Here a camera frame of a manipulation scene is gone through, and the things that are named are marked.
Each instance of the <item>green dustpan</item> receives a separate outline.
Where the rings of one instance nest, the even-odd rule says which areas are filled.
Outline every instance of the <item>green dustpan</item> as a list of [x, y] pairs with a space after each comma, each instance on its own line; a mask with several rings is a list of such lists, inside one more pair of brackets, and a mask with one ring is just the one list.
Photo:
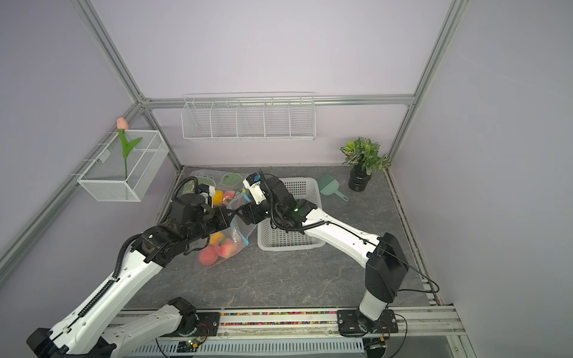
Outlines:
[[319, 185], [320, 193], [322, 195], [335, 194], [336, 196], [338, 196], [340, 199], [344, 200], [345, 202], [348, 201], [348, 197], [346, 195], [342, 194], [340, 191], [338, 191], [338, 188], [340, 187], [340, 183], [338, 182], [338, 180], [334, 179], [332, 177], [332, 175], [324, 174], [323, 176], [321, 176], [319, 178], [319, 180], [317, 180], [317, 183]]

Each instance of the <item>white robotic arm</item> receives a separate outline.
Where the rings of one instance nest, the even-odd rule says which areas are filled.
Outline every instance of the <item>white robotic arm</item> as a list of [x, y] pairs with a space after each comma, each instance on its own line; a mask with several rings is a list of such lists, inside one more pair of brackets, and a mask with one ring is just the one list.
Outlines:
[[[345, 252], [364, 267], [367, 290], [356, 311], [356, 326], [360, 335], [376, 332], [380, 314], [387, 302], [393, 301], [407, 272], [407, 267], [400, 263], [405, 262], [405, 257], [395, 237], [386, 234], [381, 238], [360, 231], [306, 200], [294, 200], [278, 178], [265, 180], [260, 175], [251, 174], [245, 179], [245, 187], [254, 201], [236, 211], [223, 206], [212, 208], [209, 195], [212, 189], [200, 186], [194, 177], [184, 180], [172, 195], [170, 214], [159, 226], [124, 244], [112, 275], [52, 329], [38, 328], [28, 338], [34, 353], [41, 358], [119, 358], [171, 332], [193, 334], [198, 326], [196, 309], [180, 297], [127, 325], [119, 328], [108, 325], [176, 255], [190, 252], [190, 242], [229, 227], [235, 214], [247, 223], [271, 218], [272, 225], [280, 229], [304, 231]], [[190, 180], [195, 180], [195, 194], [177, 197], [179, 189]], [[279, 212], [277, 220], [274, 214]], [[131, 250], [126, 252], [129, 244]]]

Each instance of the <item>white vent grille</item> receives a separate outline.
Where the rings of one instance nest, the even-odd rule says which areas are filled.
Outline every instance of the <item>white vent grille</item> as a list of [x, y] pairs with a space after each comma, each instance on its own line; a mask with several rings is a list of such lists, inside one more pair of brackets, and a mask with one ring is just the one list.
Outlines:
[[183, 137], [204, 140], [284, 140], [316, 137], [312, 93], [300, 96], [208, 99], [185, 95]]
[[[360, 338], [212, 340], [199, 346], [197, 352], [177, 352], [179, 341], [159, 341], [168, 357], [177, 356], [284, 356], [305, 353], [363, 353]], [[155, 340], [131, 352], [128, 357], [163, 357]]]
[[[319, 185], [313, 178], [281, 178], [286, 189], [295, 199], [306, 199], [322, 208]], [[288, 251], [313, 249], [324, 245], [324, 241], [301, 233], [272, 229], [270, 219], [258, 225], [258, 247], [266, 251]]]

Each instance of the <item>red wire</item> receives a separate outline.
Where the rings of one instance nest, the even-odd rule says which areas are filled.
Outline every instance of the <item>red wire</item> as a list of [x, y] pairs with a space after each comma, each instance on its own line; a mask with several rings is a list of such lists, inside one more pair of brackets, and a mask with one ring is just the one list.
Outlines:
[[204, 323], [201, 323], [201, 324], [199, 324], [199, 325], [200, 325], [200, 326], [205, 326], [205, 328], [207, 328], [207, 335], [205, 336], [205, 339], [203, 339], [203, 342], [205, 342], [205, 341], [207, 340], [207, 337], [209, 337], [209, 327], [207, 327], [207, 325], [204, 324]]
[[388, 339], [390, 339], [390, 325], [388, 323], [386, 323], [385, 321], [380, 320], [381, 322], [383, 322], [386, 327], [388, 327]]

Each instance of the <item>potted plant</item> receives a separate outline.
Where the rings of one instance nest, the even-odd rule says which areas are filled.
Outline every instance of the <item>potted plant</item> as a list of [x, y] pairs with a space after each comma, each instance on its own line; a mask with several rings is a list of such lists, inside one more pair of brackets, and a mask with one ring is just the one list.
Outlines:
[[349, 141], [340, 151], [346, 155], [343, 164], [352, 166], [348, 186], [354, 191], [366, 189], [368, 181], [372, 178], [372, 173], [376, 170], [390, 166], [390, 157], [378, 156], [380, 144], [372, 143], [368, 138], [359, 137], [355, 141]]

